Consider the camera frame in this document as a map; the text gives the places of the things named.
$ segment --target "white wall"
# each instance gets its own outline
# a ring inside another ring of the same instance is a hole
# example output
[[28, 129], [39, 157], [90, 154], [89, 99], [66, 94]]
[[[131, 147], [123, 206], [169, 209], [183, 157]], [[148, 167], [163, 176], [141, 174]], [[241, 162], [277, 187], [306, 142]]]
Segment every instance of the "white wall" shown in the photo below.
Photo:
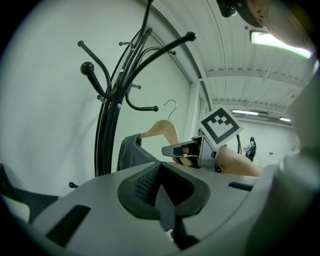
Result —
[[[15, 186], [65, 195], [71, 191], [69, 181], [80, 185], [94, 177], [94, 140], [101, 104], [80, 73], [81, 63], [91, 59], [77, 42], [83, 40], [111, 73], [124, 50], [118, 43], [137, 33], [144, 11], [133, 0], [47, 0], [17, 30], [0, 66], [0, 162]], [[169, 99], [178, 103], [172, 118], [176, 118], [179, 134], [183, 133], [189, 84], [167, 56], [159, 61], [148, 67], [148, 74], [145, 70], [137, 77], [135, 83], [142, 89], [132, 89], [130, 97], [136, 105], [158, 105], [160, 111], [137, 112], [124, 104], [113, 167], [121, 140], [166, 119], [171, 105], [161, 105]], [[105, 87], [103, 73], [95, 66]], [[169, 88], [175, 91], [164, 93], [163, 89]], [[149, 139], [143, 147], [159, 156], [151, 149], [164, 143], [161, 138]]]
[[[240, 121], [243, 131], [239, 134], [243, 148], [254, 137], [256, 142], [256, 155], [253, 162], [259, 166], [279, 163], [286, 156], [296, 139], [296, 133], [289, 128], [282, 128], [267, 124]], [[238, 142], [234, 137], [226, 143], [232, 150], [238, 150]]]

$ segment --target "coat rack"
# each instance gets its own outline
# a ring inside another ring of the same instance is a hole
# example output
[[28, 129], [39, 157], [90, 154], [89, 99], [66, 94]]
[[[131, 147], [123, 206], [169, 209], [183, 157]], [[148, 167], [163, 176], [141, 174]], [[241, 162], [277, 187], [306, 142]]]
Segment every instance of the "coat rack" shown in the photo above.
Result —
[[[130, 102], [129, 93], [133, 86], [132, 83], [134, 79], [147, 65], [163, 54], [170, 53], [174, 55], [176, 52], [172, 50], [173, 48], [196, 39], [195, 33], [188, 32], [186, 35], [172, 41], [164, 47], [150, 47], [143, 50], [148, 37], [152, 33], [151, 27], [147, 29], [147, 22], [152, 2], [153, 0], [148, 0], [147, 2], [142, 27], [136, 35], [136, 42], [133, 43], [134, 40], [132, 40], [131, 42], [119, 43], [120, 46], [128, 45], [125, 52], [129, 49], [130, 50], [117, 77], [115, 77], [115, 73], [120, 66], [123, 56], [119, 60], [112, 76], [110, 77], [109, 72], [102, 61], [85, 45], [83, 41], [78, 42], [78, 46], [81, 47], [102, 69], [106, 80], [106, 90], [104, 91], [95, 75], [94, 65], [89, 61], [86, 61], [81, 65], [81, 73], [87, 77], [92, 87], [98, 93], [97, 98], [102, 102], [97, 122], [94, 145], [94, 169], [96, 177], [111, 173], [116, 127], [124, 98], [128, 105], [134, 110], [154, 112], [159, 110], [157, 106], [137, 107]], [[142, 61], [144, 55], [150, 51], [156, 52]], [[113, 80], [115, 80], [114, 86], [112, 86], [111, 83]]]

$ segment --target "gray cloth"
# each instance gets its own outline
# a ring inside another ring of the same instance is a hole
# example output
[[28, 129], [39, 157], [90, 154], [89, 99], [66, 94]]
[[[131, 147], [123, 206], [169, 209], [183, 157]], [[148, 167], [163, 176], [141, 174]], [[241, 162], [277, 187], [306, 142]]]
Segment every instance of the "gray cloth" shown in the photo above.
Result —
[[[138, 136], [139, 134], [132, 135], [122, 141], [116, 171], [159, 161], [141, 147], [141, 139], [138, 139]], [[175, 206], [162, 185], [156, 195], [155, 208], [160, 212], [163, 229], [165, 231], [174, 229]]]
[[122, 141], [116, 171], [159, 161], [141, 147], [138, 136], [139, 134], [132, 135]]

